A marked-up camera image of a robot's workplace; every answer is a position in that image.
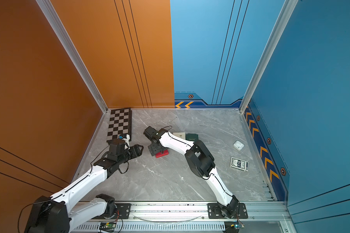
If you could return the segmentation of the cream booklet with flower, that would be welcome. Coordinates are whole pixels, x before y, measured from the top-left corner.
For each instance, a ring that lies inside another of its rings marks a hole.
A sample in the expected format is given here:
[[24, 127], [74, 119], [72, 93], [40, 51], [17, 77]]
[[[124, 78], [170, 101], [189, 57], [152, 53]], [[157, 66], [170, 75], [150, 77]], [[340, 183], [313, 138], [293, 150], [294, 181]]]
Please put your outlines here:
[[184, 132], [176, 132], [176, 133], [173, 133], [173, 135], [174, 135], [175, 137], [181, 138], [181, 139], [183, 139], [183, 140], [186, 139], [186, 134], [185, 134]]

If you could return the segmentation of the green jewelry box lid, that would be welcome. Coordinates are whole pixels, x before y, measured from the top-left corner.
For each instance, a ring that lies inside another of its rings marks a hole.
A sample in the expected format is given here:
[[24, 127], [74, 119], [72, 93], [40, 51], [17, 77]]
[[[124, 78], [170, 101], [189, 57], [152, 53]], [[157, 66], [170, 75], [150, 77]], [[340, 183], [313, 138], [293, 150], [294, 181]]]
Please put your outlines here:
[[188, 133], [188, 134], [186, 134], [186, 140], [196, 142], [199, 140], [198, 134]]

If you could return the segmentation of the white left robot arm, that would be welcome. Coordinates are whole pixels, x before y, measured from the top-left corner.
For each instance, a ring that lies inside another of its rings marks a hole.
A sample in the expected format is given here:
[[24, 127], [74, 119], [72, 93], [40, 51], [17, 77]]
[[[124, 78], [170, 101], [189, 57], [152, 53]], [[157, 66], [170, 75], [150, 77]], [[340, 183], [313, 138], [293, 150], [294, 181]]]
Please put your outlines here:
[[107, 180], [120, 165], [142, 155], [142, 145], [130, 146], [129, 139], [113, 140], [99, 160], [94, 160], [89, 171], [50, 197], [41, 196], [32, 205], [24, 231], [26, 233], [69, 233], [81, 224], [101, 216], [118, 217], [115, 199], [106, 194], [97, 195], [87, 204], [79, 201], [97, 185]]

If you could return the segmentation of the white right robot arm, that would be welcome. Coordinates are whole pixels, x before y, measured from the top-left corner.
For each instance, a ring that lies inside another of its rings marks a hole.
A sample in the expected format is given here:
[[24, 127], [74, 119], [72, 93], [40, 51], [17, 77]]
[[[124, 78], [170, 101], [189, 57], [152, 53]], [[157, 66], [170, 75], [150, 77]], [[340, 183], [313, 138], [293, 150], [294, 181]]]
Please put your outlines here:
[[166, 149], [172, 149], [184, 155], [190, 170], [197, 177], [205, 180], [213, 191], [222, 215], [227, 218], [237, 216], [239, 201], [222, 181], [216, 169], [214, 157], [201, 140], [187, 141], [164, 128], [157, 131], [151, 126], [145, 129], [144, 135], [151, 141], [148, 148], [152, 155]]

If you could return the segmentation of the playing card deck box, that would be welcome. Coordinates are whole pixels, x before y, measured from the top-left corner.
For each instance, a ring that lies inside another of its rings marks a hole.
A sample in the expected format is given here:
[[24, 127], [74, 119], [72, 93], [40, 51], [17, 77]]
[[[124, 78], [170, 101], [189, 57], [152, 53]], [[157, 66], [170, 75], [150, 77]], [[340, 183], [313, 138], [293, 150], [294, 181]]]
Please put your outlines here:
[[231, 161], [230, 161], [231, 168], [243, 170], [243, 171], [248, 171], [249, 170], [248, 166], [249, 166], [248, 161], [241, 160], [241, 159], [234, 158], [234, 157], [231, 158]]

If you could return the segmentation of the black and silver chessboard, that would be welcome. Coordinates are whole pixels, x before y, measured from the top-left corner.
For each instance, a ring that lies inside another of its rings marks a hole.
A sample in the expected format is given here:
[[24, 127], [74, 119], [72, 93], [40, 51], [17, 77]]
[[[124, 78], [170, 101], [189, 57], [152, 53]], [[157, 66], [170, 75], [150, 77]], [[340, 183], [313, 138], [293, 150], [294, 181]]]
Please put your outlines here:
[[130, 135], [130, 138], [132, 138], [131, 108], [111, 110], [108, 126], [107, 143], [124, 134]]

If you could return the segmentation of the white earbuds case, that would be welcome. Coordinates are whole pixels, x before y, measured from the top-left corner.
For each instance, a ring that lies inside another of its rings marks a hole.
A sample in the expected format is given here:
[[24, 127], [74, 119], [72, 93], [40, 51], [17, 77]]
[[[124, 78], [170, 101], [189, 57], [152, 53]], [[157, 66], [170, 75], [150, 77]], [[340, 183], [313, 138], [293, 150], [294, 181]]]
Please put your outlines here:
[[242, 150], [244, 148], [244, 144], [240, 141], [236, 141], [233, 146], [237, 149], [237, 150]]

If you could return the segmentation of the left green circuit board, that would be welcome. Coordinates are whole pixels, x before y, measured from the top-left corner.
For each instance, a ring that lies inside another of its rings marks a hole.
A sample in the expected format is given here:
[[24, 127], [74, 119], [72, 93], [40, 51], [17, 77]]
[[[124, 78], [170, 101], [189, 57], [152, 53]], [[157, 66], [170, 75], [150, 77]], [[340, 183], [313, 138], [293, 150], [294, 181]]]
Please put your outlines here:
[[116, 222], [101, 222], [99, 225], [99, 233], [114, 233], [117, 230]]

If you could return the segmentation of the green circuit board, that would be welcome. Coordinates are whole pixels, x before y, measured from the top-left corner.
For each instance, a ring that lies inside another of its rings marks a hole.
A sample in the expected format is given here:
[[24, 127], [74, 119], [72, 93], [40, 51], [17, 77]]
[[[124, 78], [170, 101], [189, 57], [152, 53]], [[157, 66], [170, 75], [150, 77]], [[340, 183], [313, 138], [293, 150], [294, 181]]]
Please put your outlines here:
[[99, 233], [114, 233], [117, 230], [116, 222], [101, 222], [99, 225]]
[[225, 230], [223, 233], [239, 233], [240, 229], [244, 229], [244, 224], [240, 221], [237, 222], [231, 222], [231, 221], [225, 221], [224, 222]]

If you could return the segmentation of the right green circuit board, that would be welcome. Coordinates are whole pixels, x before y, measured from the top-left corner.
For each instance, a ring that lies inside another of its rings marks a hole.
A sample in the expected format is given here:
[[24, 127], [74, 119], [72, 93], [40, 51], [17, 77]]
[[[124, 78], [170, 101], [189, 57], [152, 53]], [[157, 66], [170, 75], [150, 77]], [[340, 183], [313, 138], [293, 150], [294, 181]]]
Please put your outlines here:
[[224, 222], [225, 230], [223, 233], [239, 233], [240, 229], [244, 229], [244, 224], [240, 221], [237, 222], [231, 222], [231, 221], [225, 221]]

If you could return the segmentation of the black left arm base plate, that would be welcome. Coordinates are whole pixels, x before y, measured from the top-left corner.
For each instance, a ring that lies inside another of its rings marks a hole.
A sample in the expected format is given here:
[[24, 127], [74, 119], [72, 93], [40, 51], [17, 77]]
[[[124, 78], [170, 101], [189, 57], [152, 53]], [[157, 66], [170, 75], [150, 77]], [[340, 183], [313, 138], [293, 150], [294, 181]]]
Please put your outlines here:
[[104, 215], [96, 216], [93, 219], [102, 219], [102, 220], [116, 220], [116, 219], [129, 219], [131, 204], [130, 203], [116, 203], [115, 212], [112, 216], [106, 217]]

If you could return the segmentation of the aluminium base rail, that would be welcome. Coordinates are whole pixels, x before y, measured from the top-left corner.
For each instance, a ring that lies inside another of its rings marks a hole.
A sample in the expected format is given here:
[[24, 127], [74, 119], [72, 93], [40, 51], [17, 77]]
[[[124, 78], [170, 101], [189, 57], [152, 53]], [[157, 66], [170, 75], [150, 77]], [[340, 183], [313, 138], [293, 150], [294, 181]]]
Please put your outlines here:
[[290, 214], [282, 202], [245, 202], [248, 219], [209, 219], [208, 203], [211, 201], [133, 201], [129, 219], [91, 219], [70, 233], [98, 233], [101, 222], [116, 222], [115, 233], [124, 232], [222, 232], [224, 222], [240, 221], [244, 229], [239, 233], [274, 232], [295, 233]]

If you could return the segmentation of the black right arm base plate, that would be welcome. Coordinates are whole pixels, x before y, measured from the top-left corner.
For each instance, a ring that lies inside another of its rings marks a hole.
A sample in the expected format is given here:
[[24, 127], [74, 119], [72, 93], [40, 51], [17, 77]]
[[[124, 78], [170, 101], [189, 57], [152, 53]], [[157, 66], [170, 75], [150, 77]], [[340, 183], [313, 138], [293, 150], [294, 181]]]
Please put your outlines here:
[[209, 219], [248, 219], [249, 217], [246, 205], [244, 203], [237, 203], [237, 205], [233, 207], [223, 206], [219, 203], [208, 203], [207, 209]]

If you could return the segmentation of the silver aluminium corner post left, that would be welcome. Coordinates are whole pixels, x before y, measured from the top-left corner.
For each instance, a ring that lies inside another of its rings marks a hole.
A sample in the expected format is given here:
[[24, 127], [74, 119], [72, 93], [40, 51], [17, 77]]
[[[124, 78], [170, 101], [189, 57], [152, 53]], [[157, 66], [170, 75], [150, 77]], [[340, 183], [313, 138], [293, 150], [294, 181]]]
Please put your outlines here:
[[56, 34], [57, 38], [61, 42], [64, 50], [72, 61], [73, 65], [77, 69], [84, 83], [86, 84], [91, 95], [95, 99], [99, 108], [103, 113], [108, 111], [108, 106], [104, 101], [97, 85], [95, 84], [90, 72], [88, 71], [83, 59], [81, 58], [77, 48], [75, 47], [71, 37], [69, 36], [65, 26], [63, 25], [60, 17], [58, 16], [53, 4], [49, 0], [36, 0], [42, 13], [46, 17], [48, 23]]

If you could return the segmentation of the silver aluminium corner post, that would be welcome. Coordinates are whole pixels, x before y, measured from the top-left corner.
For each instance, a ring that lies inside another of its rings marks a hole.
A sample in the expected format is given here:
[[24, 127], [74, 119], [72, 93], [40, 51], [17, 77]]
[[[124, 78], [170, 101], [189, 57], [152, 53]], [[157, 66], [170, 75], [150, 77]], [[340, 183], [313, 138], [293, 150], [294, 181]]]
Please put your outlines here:
[[83, 59], [81, 58], [77, 48], [75, 47], [71, 37], [69, 36], [65, 26], [63, 25], [60, 17], [58, 16], [53, 4], [49, 0], [36, 0], [42, 13], [46, 17], [48, 23], [56, 34], [57, 38], [61, 42], [64, 50], [72, 61], [73, 65], [77, 69], [84, 83], [86, 84], [91, 95], [95, 99], [99, 108], [103, 113], [108, 111], [108, 106], [104, 101], [97, 85], [95, 84], [90, 72], [88, 71]]
[[248, 85], [248, 88], [245, 92], [243, 100], [240, 105], [240, 113], [243, 114], [262, 78], [262, 75], [275, 51], [275, 48], [289, 22], [289, 19], [298, 3], [298, 0], [286, 0], [282, 6], [282, 9], [279, 13], [279, 16], [275, 22], [275, 25], [272, 29], [270, 37], [266, 43], [264, 51], [261, 55], [261, 58], [258, 62], [256, 70], [252, 76], [252, 79]]

